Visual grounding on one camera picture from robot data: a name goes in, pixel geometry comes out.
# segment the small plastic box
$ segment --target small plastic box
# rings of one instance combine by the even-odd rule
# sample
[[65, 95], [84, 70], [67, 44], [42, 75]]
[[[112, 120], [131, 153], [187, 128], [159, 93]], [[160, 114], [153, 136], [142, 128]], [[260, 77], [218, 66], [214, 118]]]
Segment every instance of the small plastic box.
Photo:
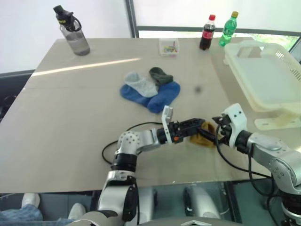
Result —
[[159, 39], [159, 52], [163, 57], [174, 57], [180, 51], [178, 39]]

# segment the red bottle cap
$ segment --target red bottle cap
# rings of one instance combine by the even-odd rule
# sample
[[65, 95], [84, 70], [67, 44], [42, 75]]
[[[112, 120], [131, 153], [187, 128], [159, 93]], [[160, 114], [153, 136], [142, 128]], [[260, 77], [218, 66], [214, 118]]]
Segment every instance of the red bottle cap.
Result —
[[209, 20], [215, 20], [215, 15], [211, 14], [211, 15], [209, 16]]

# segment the blue sock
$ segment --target blue sock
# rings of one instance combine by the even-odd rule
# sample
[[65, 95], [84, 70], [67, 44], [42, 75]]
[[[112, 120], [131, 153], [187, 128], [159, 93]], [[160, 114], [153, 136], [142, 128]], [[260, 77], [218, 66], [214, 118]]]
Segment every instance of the blue sock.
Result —
[[170, 105], [178, 96], [180, 89], [180, 85], [175, 81], [161, 85], [158, 94], [151, 98], [147, 108], [152, 113], [160, 113], [165, 105]]
[[143, 105], [144, 107], [147, 107], [149, 101], [152, 99], [152, 97], [143, 97], [136, 90], [134, 90], [128, 85], [124, 85], [121, 87], [120, 94], [123, 98], [134, 101], [138, 104]]

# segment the green soda bottle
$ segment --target green soda bottle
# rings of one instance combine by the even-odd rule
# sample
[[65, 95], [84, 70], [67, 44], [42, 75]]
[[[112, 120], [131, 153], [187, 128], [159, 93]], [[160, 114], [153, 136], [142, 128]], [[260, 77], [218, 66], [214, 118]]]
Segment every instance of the green soda bottle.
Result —
[[237, 16], [238, 12], [234, 11], [231, 15], [231, 18], [225, 23], [224, 29], [222, 31], [222, 37], [219, 41], [220, 46], [225, 46], [231, 41], [232, 35], [234, 34], [237, 27]]

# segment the gray water bottle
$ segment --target gray water bottle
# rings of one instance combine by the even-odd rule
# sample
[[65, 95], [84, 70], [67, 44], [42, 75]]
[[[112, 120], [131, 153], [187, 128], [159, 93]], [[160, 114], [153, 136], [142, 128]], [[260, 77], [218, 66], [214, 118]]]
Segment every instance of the gray water bottle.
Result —
[[90, 47], [81, 29], [79, 20], [73, 16], [73, 12], [68, 12], [61, 5], [53, 8], [56, 18], [60, 24], [60, 30], [70, 45], [72, 51], [79, 56], [87, 55]]

